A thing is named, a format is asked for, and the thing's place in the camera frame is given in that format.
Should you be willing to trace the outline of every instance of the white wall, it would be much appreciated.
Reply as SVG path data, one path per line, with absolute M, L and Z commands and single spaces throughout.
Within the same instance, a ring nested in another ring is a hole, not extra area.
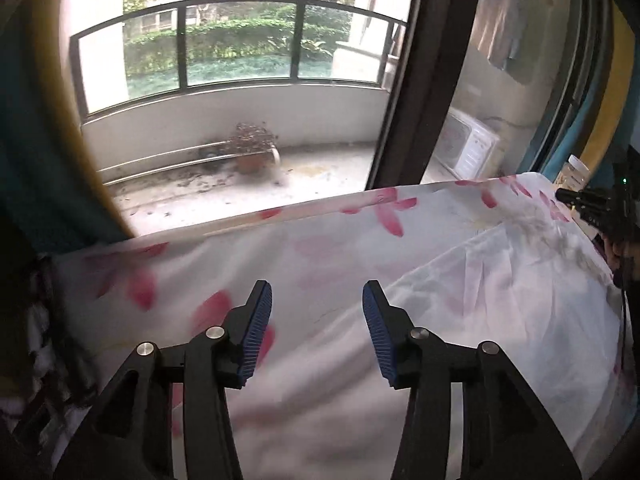
M 378 138 L 388 93 L 376 88 L 270 85 L 219 89 L 128 108 L 82 126 L 97 167 L 228 139 L 240 122 L 261 124 L 278 147 Z M 193 160 L 194 153 L 131 164 L 104 180 Z

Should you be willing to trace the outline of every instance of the pink petal print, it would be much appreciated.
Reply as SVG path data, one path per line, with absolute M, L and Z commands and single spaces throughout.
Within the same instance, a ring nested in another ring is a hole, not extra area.
M 149 258 L 153 258 L 155 256 L 159 256 L 160 254 L 164 253 L 164 250 L 167 248 L 168 245 L 169 245 L 169 242 L 164 242 L 162 244 L 155 244 L 149 247 L 144 247 L 134 252 L 137 254 L 143 254 L 144 256 L 148 256 Z
M 531 196 L 531 193 L 529 192 L 529 190 L 528 190 L 526 187 L 524 187 L 521 183 L 519 183 L 519 182 L 518 182 L 518 178 L 517 178 L 517 177 L 515 178 L 515 181 L 514 181 L 513 185 L 514 185 L 515 187 L 517 187 L 517 188 L 518 188 L 518 190 L 519 190 L 523 195 L 528 196 L 529 198 L 533 198 L 533 197 Z
M 484 205 L 487 206 L 489 209 L 493 209 L 498 205 L 498 201 L 495 199 L 495 196 L 493 196 L 491 191 L 489 191 L 488 189 L 482 190 L 482 193 L 480 194 L 480 198 L 482 199 L 482 202 L 484 203 Z
M 562 214 L 558 204 L 556 204 L 554 200 L 551 201 L 551 218 L 554 218 L 554 220 L 562 220 L 563 222 L 570 222 L 570 220 Z
M 269 218 L 272 218 L 276 215 L 279 215 L 282 212 L 281 207 L 273 207 L 271 209 L 265 209 L 264 211 L 260 211 L 258 212 L 258 216 L 262 219 L 262 220 L 267 220 Z
M 549 202 L 549 198 L 547 195 L 545 195 L 542 191 L 540 191 L 540 199 L 542 200 L 542 202 L 549 207 L 550 206 L 550 202 Z
M 127 297 L 145 312 L 156 301 L 156 276 L 145 267 L 131 269 L 127 279 Z
M 382 204 L 396 200 L 398 200 L 398 190 L 395 187 L 383 187 L 377 190 L 375 203 Z
M 391 205 L 394 209 L 398 211 L 406 211 L 407 209 L 411 209 L 415 207 L 418 203 L 417 198 L 405 198 L 404 200 L 398 200 L 397 202 L 393 202 Z
M 400 223 L 400 219 L 392 206 L 389 204 L 379 204 L 374 208 L 378 222 L 382 224 L 388 232 L 393 236 L 402 238 L 404 236 L 404 229 Z
M 191 316 L 191 333 L 199 334 L 210 326 L 221 324 L 226 314 L 233 308 L 231 297 L 226 290 L 219 290 L 207 298 Z
M 275 341 L 276 331 L 271 325 L 267 325 L 267 329 L 264 331 L 264 337 L 262 338 L 262 344 L 260 345 L 260 352 L 258 353 L 257 366 L 260 366 L 262 360 L 267 357 Z
M 102 280 L 102 283 L 100 284 L 100 287 L 98 288 L 98 291 L 95 293 L 96 300 L 98 298 L 103 297 L 107 292 L 109 292 L 113 288 L 113 285 L 116 284 L 117 277 L 118 277 L 117 269 L 111 269 L 109 272 L 107 272 L 104 279 Z

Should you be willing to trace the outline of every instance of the potted plant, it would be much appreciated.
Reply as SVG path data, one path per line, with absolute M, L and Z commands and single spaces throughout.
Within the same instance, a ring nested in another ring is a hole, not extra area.
M 267 130 L 264 123 L 256 126 L 238 123 L 229 139 L 228 148 L 239 155 L 236 165 L 239 173 L 257 173 L 273 158 L 276 136 Z

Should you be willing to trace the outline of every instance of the metal pin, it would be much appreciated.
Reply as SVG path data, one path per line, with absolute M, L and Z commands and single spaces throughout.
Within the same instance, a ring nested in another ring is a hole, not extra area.
M 136 348 L 136 352 L 140 355 L 149 355 L 153 353 L 154 345 L 153 343 L 140 343 L 138 348 Z
M 493 341 L 485 341 L 481 348 L 485 354 L 489 355 L 496 355 L 500 351 L 500 347 Z
M 414 339 L 427 339 L 429 337 L 429 331 L 426 328 L 417 326 L 416 328 L 412 328 L 409 335 Z
M 223 335 L 225 335 L 225 329 L 221 326 L 211 326 L 207 328 L 205 335 L 209 339 L 220 339 Z

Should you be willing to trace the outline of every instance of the balcony railing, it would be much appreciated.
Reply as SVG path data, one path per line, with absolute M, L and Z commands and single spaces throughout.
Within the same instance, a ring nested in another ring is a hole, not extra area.
M 380 88 L 405 27 L 402 20 L 325 0 L 171 2 L 71 37 L 76 100 L 87 121 L 203 89 Z

